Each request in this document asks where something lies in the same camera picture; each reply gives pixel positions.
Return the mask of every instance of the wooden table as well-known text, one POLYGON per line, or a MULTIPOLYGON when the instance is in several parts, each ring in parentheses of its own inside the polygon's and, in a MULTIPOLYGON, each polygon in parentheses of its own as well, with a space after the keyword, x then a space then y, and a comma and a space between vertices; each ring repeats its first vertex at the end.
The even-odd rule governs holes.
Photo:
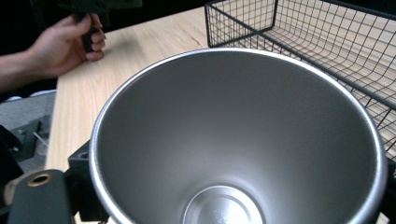
POLYGON ((47 169, 65 171, 67 158, 91 138, 110 95, 129 77, 167 57, 207 48, 203 7, 106 33, 105 58, 58 80, 47 169))

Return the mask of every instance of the wire grid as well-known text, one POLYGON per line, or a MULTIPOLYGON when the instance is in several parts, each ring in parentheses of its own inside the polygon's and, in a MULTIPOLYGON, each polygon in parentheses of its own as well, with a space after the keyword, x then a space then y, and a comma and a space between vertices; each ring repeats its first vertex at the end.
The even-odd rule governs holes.
POLYGON ((366 107, 396 161, 396 21, 307 0, 212 2, 205 14, 209 47, 269 50, 332 75, 366 107))

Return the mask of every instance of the person's hand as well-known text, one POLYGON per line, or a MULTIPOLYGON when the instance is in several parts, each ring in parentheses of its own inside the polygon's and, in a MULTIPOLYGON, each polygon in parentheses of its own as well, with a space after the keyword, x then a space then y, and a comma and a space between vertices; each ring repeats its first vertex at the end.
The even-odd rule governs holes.
POLYGON ((95 14, 87 15, 80 22, 72 16, 57 22, 41 34, 27 52, 32 63, 44 78, 58 77, 84 61, 97 61, 104 57, 105 34, 95 14), (93 52, 86 52, 81 36, 94 24, 98 29, 92 34, 93 52))

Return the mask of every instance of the gray surface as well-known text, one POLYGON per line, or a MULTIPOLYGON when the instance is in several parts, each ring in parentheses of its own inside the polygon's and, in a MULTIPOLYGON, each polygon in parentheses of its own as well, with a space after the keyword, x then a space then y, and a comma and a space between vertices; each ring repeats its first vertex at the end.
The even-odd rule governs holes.
POLYGON ((0 124, 9 130, 34 119, 51 116, 56 93, 48 93, 0 104, 0 124))
POLYGON ((45 141, 36 139, 35 156, 19 162, 24 172, 40 169, 45 165, 46 144, 49 141, 50 122, 56 93, 47 93, 0 104, 0 124, 8 130, 18 130, 33 120, 40 119, 41 128, 37 134, 45 141))
POLYGON ((266 223, 368 221, 386 162, 359 102, 306 64, 239 50, 168 59, 110 99, 90 151, 110 214, 179 223, 198 192, 229 186, 266 223))

